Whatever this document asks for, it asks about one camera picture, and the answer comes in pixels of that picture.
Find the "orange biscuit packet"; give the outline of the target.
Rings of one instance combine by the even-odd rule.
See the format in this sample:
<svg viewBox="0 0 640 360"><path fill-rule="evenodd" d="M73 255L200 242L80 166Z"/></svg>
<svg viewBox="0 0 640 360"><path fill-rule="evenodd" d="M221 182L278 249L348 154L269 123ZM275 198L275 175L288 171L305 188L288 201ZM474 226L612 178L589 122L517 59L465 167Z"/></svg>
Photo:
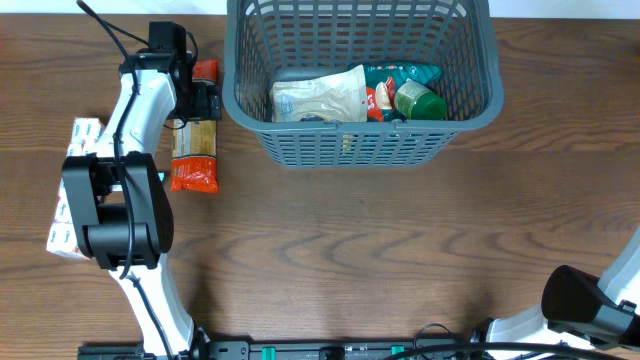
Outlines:
<svg viewBox="0 0 640 360"><path fill-rule="evenodd" d="M199 118L172 121L171 190L217 193L217 122L222 118L219 63L199 60L193 72Z"/></svg>

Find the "beige paper pouch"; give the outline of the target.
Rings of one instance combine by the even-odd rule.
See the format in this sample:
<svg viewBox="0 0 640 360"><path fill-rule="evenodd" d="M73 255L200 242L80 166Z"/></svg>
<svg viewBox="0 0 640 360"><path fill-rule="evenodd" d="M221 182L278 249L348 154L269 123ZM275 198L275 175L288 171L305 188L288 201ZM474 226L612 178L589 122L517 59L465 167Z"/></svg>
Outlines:
<svg viewBox="0 0 640 360"><path fill-rule="evenodd" d="M275 82L270 91L273 122L366 122L364 67L310 80Z"/></svg>

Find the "green Nescafe coffee bag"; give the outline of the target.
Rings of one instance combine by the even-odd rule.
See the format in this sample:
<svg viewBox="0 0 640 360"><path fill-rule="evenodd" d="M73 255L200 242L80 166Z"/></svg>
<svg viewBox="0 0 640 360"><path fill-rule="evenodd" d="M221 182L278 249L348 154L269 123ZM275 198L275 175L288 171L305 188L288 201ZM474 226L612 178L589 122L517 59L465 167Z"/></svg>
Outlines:
<svg viewBox="0 0 640 360"><path fill-rule="evenodd" d="M429 88L428 85L442 75L442 70L438 66L411 62L362 64L362 68L369 122L409 120L395 109L394 97L398 88L407 81L415 81Z"/></svg>

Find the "green lid jar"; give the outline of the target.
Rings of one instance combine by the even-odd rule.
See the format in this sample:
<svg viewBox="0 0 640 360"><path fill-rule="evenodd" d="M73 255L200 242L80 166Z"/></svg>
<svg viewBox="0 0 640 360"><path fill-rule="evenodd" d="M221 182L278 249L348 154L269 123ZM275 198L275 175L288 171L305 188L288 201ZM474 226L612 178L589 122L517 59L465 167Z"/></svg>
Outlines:
<svg viewBox="0 0 640 360"><path fill-rule="evenodd" d="M398 88L394 106L409 120L443 120L448 110L442 97L415 81L407 81Z"/></svg>

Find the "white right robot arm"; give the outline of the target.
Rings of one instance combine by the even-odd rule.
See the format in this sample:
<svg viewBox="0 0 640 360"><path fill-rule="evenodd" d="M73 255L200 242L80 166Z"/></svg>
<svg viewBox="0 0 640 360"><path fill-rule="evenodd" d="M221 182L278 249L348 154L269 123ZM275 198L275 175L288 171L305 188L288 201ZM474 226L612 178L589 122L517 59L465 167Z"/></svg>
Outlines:
<svg viewBox="0 0 640 360"><path fill-rule="evenodd" d="M473 332L480 343L564 345L581 350L639 349L639 234L602 275L569 265L548 279L539 304L489 319Z"/></svg>

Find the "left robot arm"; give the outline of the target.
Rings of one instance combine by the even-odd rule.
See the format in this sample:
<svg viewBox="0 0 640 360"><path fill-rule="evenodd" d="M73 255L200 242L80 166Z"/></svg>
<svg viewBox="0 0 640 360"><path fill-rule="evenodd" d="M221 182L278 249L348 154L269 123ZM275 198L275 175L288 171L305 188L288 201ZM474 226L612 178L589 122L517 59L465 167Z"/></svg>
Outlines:
<svg viewBox="0 0 640 360"><path fill-rule="evenodd" d="M124 55L118 102L95 149L62 166L79 250L121 286L143 332L139 345L81 346L80 359L213 356L172 276L174 217L154 161L167 120L221 117L216 84L193 76L198 53L187 47L194 42L175 22L151 22L144 48Z"/></svg>

